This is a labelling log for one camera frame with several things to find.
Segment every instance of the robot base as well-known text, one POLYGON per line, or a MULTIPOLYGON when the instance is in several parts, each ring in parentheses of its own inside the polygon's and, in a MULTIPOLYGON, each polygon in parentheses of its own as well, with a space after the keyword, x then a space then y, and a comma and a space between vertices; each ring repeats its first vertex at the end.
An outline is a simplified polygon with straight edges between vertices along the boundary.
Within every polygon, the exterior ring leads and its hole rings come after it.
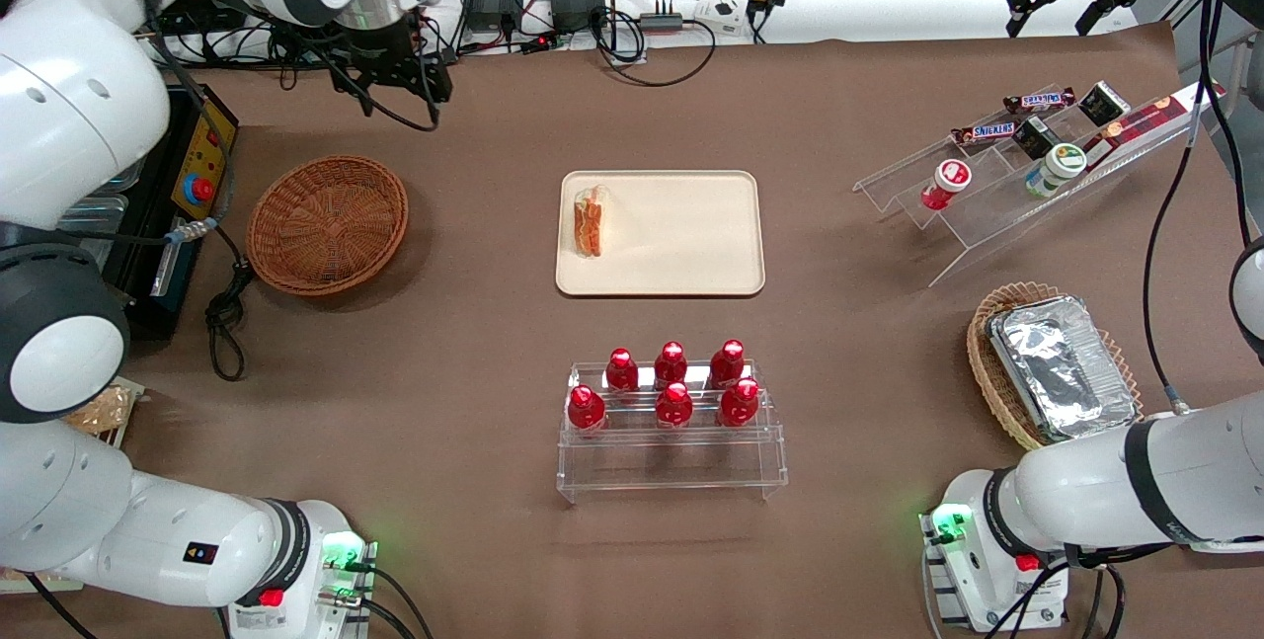
MULTIPOLYGON (((923 514, 921 529, 928 546, 927 553, 935 563, 937 551, 943 558, 949 588, 937 588, 940 616, 958 616, 948 612, 956 597, 975 631, 986 633, 996 626, 1039 577, 1039 570, 1020 571, 1015 558, 1006 553, 992 537, 983 509, 983 490, 992 472, 967 471, 948 485, 944 500, 930 514, 923 514), (932 546, 930 540, 944 533, 956 537, 951 543, 932 546)), ((1067 599, 1067 572, 1057 572, 1031 596, 1023 616, 1023 629, 1052 629, 1062 625, 1063 601, 1067 599)), ((1018 621, 1015 611, 1002 630, 1012 629, 1018 621)))
POLYGON ((300 501, 311 522, 311 548, 303 568, 278 606, 229 605, 233 639, 337 639, 344 621, 358 610, 317 601, 322 591, 353 591, 356 575, 329 567, 331 562, 367 561, 365 543, 351 532, 346 518, 324 501, 300 501))

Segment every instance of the brown table surface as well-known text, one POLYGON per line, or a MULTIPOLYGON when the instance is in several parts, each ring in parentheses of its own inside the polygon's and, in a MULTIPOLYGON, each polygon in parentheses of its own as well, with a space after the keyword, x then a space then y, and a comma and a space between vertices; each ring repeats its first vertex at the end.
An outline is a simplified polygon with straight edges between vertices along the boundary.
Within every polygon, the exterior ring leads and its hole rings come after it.
MULTIPOLYGON (((652 52, 643 71, 666 77, 700 56, 652 52)), ((228 221, 239 241, 270 181, 331 153, 398 172, 410 231, 379 279, 337 301, 250 289, 239 332, 250 374, 236 384, 207 364, 201 309, 228 264, 211 240, 174 341, 137 351, 125 369, 157 391, 128 433, 137 469, 339 505, 382 542, 382 566, 411 588, 439 639, 930 636, 915 514, 957 474, 1021 455, 990 417, 963 343, 975 306, 1002 283, 1043 280, 1086 298, 1129 355, 1146 409, 1164 408, 1140 280, 1178 145, 929 289, 942 251, 851 191, 1002 95, 1100 78, 1133 102, 1169 93, 1179 82, 1164 27, 1087 39, 732 47, 672 88, 619 83, 593 53, 471 58, 453 78, 439 134, 412 134, 362 117, 325 75, 305 76, 293 93, 270 75, 211 77, 246 125, 228 221), (750 170, 763 292, 561 296, 559 184, 590 168, 750 170), (743 338, 785 422, 790 485, 767 503, 669 491, 569 508, 554 486, 569 365, 617 346, 646 359, 669 337, 693 356, 743 338)), ((380 97, 422 112, 403 93, 380 97)), ((1163 359, 1196 405, 1260 388, 1226 301, 1232 212, 1230 181, 1202 139, 1163 230, 1154 287, 1163 359)), ((1168 551, 1126 566, 1122 635, 1258 636, 1256 564, 1168 551)), ((1073 580, 1069 626, 1042 636, 1078 636, 1091 585, 1073 580)), ((219 635, 209 610, 91 588, 64 599, 102 639, 219 635)), ((0 607, 0 635, 71 636, 38 599, 0 607)))

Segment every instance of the wicker basket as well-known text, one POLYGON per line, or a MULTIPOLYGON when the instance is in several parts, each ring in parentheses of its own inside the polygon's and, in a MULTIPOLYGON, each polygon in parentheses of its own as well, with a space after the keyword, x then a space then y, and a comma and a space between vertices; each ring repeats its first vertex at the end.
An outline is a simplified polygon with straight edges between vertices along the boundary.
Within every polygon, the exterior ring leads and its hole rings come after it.
MULTIPOLYGON (((1059 296, 1057 288, 1045 287, 1043 283, 1009 283, 983 298, 966 332, 969 367, 975 370, 975 379, 983 390, 983 399, 987 400, 988 409, 992 409, 994 417, 1001 423, 1005 432, 1010 433, 1010 437, 1014 437, 1025 450, 1039 450, 1040 446, 1048 446, 1052 441, 1045 439, 1031 422, 1026 405, 1023 404, 1023 399, 1014 388, 1010 374, 996 355, 992 341, 987 337, 987 320, 999 311, 1034 304, 1034 302, 1059 296)), ((1127 383, 1129 391, 1133 391, 1133 399, 1136 400, 1138 409, 1140 409, 1141 395, 1136 391, 1133 370, 1127 367, 1127 361, 1124 361, 1124 352, 1119 350, 1105 330, 1098 328, 1097 333, 1106 343, 1106 350, 1110 351, 1115 365, 1119 365, 1120 373, 1124 374, 1124 381, 1127 383)))
POLYGON ((368 158, 325 157, 263 193, 246 250, 272 288, 325 297, 373 279, 407 225, 408 197, 393 172, 368 158))

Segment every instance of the candy bar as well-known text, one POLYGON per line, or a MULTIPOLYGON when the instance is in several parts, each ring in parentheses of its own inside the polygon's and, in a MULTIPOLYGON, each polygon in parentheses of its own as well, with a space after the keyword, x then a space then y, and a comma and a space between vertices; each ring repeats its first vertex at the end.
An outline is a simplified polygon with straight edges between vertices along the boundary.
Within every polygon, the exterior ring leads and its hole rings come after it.
POLYGON ((1002 104, 1010 112, 1038 112, 1042 110, 1062 110, 1076 102, 1076 93, 1063 88, 1060 93, 1033 93, 1030 96, 1009 96, 1002 104))
POLYGON ((958 145, 969 145, 980 140, 1000 140, 1014 135, 1018 129, 1016 122, 994 122, 994 125, 976 125, 973 128, 953 128, 952 139, 958 145))

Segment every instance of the red emergency stop button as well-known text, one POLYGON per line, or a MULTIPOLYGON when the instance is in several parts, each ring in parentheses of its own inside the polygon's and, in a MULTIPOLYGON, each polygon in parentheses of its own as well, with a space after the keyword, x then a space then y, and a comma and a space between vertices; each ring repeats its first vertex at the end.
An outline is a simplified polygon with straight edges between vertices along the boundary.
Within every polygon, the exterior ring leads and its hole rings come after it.
POLYGON ((190 174, 185 179, 185 198, 193 206, 204 206, 215 198, 215 184, 205 177, 190 174))
POLYGON ((1033 570, 1040 570, 1040 558, 1035 556, 1019 556, 1014 558, 1014 563, 1019 567, 1019 572, 1031 572, 1033 570))

